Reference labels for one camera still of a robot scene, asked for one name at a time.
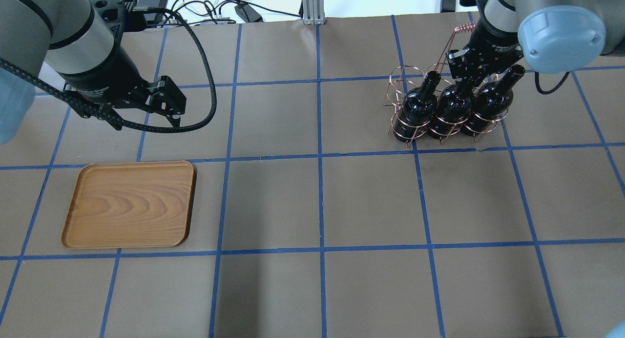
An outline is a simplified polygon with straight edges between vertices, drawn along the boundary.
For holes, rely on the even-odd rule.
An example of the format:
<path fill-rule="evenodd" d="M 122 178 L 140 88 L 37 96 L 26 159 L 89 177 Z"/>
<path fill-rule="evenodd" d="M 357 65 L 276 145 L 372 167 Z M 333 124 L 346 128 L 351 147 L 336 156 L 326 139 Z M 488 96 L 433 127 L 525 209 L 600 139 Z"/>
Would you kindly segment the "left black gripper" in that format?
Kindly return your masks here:
<path fill-rule="evenodd" d="M 73 98 L 83 98 L 76 113 L 83 119 L 94 116 L 107 122 L 116 131 L 123 125 L 116 109 L 136 108 L 156 113 L 179 128 L 186 111 L 186 97 L 169 76 L 148 82 L 139 75 L 128 55 L 110 55 L 94 69 L 64 74 L 73 89 L 65 91 Z"/>

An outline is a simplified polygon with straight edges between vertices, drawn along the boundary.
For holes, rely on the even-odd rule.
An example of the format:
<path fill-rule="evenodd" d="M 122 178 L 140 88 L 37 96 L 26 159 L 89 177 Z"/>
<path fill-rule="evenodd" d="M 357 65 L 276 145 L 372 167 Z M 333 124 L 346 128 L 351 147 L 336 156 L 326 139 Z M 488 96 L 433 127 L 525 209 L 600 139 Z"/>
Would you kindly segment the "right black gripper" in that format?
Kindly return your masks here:
<path fill-rule="evenodd" d="M 456 80 L 484 79 L 504 73 L 522 57 L 517 33 L 502 31 L 488 21 L 478 21 L 463 49 L 447 51 L 447 64 Z"/>

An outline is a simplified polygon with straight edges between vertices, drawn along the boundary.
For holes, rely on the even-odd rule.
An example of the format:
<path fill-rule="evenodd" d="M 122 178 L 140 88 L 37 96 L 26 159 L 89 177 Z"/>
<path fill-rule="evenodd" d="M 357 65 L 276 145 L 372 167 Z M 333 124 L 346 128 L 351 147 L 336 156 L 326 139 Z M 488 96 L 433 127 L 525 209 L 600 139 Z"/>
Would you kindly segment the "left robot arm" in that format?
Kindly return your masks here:
<path fill-rule="evenodd" d="M 36 89 L 114 129 L 181 132 L 186 97 L 167 76 L 143 79 L 122 47 L 147 29 L 132 0 L 1 0 L 1 142 L 11 141 Z"/>

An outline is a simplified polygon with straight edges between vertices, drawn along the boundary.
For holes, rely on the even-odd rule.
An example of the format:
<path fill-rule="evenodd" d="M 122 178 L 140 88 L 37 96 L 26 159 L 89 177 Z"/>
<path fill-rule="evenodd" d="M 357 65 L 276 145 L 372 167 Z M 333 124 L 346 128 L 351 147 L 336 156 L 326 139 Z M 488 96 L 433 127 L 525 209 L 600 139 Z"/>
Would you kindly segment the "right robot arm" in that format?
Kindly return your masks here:
<path fill-rule="evenodd" d="M 476 0 L 468 44 L 447 52 L 455 80 L 501 74 L 521 58 L 538 73 L 571 72 L 623 56 L 625 0 Z"/>

